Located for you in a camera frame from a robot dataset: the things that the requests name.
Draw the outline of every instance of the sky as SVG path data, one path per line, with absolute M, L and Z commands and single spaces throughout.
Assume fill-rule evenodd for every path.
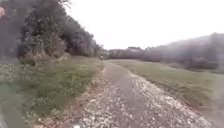
M 71 0 L 68 13 L 106 49 L 224 32 L 223 0 Z

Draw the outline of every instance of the forest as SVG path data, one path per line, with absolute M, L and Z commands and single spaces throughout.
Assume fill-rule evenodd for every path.
M 167 45 L 128 47 L 109 51 L 111 59 L 138 59 L 149 62 L 169 63 L 187 69 L 215 69 L 224 72 L 224 34 L 213 33 Z
M 1 2 L 0 55 L 35 65 L 71 55 L 97 56 L 101 48 L 91 33 L 67 15 L 67 0 Z

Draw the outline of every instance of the vegetation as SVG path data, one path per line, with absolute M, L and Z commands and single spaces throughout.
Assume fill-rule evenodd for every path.
M 185 69 L 172 68 L 161 63 L 137 60 L 111 60 L 126 67 L 132 72 L 156 83 L 169 94 L 181 99 L 197 109 L 212 109 L 218 101 L 218 90 L 222 89 L 224 75 L 208 72 L 193 72 Z
M 95 58 L 75 57 L 45 66 L 1 66 L 2 82 L 11 85 L 23 96 L 23 112 L 26 116 L 55 116 L 72 99 L 83 93 L 102 68 Z
M 0 6 L 1 82 L 24 95 L 23 111 L 49 116 L 85 91 L 101 64 L 103 48 L 67 15 L 67 0 L 4 0 Z M 65 54 L 71 57 L 64 60 Z
M 93 35 L 65 12 L 67 0 L 7 0 L 1 18 L 1 56 L 35 65 L 71 55 L 98 56 L 102 47 Z
M 139 59 L 150 62 L 177 63 L 187 69 L 212 69 L 222 73 L 224 34 L 214 33 L 158 47 L 110 50 L 111 59 Z

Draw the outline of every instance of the gravel path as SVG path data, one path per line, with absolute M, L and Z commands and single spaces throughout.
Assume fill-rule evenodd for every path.
M 212 128 L 205 118 L 144 78 L 105 64 L 104 87 L 87 103 L 81 128 Z

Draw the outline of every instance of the foliage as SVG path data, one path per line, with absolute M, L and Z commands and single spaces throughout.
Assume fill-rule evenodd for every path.
M 191 69 L 217 69 L 224 65 L 224 34 L 148 47 L 132 52 L 129 49 L 110 50 L 111 59 L 139 59 L 150 62 L 178 63 Z
M 1 18 L 0 38 L 6 46 L 3 45 L 1 56 L 13 54 L 32 65 L 59 58 L 64 52 L 97 56 L 102 47 L 92 34 L 67 15 L 65 2 L 67 0 L 2 2 L 6 15 Z

